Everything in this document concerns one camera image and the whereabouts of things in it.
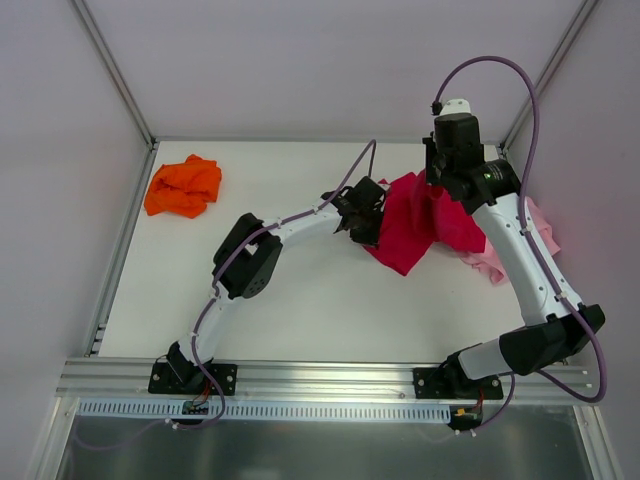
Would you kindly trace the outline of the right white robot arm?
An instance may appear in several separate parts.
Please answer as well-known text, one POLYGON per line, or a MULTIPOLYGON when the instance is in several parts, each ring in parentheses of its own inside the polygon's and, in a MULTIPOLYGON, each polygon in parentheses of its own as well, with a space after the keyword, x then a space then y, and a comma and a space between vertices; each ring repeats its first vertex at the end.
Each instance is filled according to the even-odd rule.
POLYGON ((431 133, 423 143, 426 178, 452 194, 488 238, 524 323, 449 355, 434 383, 457 398, 469 398, 503 374, 545 375, 551 364, 594 345, 605 314, 599 305, 585 304, 562 278, 522 203, 523 187, 514 169, 504 160, 485 161, 475 134, 431 133))

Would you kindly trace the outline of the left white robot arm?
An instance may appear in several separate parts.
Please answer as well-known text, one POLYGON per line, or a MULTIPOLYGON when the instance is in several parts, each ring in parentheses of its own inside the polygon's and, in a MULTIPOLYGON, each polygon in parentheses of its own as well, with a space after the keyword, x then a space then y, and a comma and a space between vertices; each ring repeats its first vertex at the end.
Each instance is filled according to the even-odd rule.
POLYGON ((353 243, 376 248, 385 201, 385 189, 364 178, 354 187, 324 193, 317 205, 284 219, 242 215, 214 255, 209 300, 189 332, 156 360, 148 391, 199 394, 218 383, 229 395, 233 389, 223 385, 226 368, 214 357, 236 307, 264 291, 287 247, 308 238, 344 231, 353 243))

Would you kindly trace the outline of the red t shirt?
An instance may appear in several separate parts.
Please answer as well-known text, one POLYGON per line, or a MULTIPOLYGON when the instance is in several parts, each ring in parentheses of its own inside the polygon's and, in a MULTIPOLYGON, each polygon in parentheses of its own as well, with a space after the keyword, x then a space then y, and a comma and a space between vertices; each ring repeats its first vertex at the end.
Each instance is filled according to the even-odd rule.
POLYGON ((444 188, 427 183, 425 171, 393 180, 379 243, 366 251, 382 265, 406 276, 434 243, 458 253, 476 254, 485 250, 486 236, 444 188))

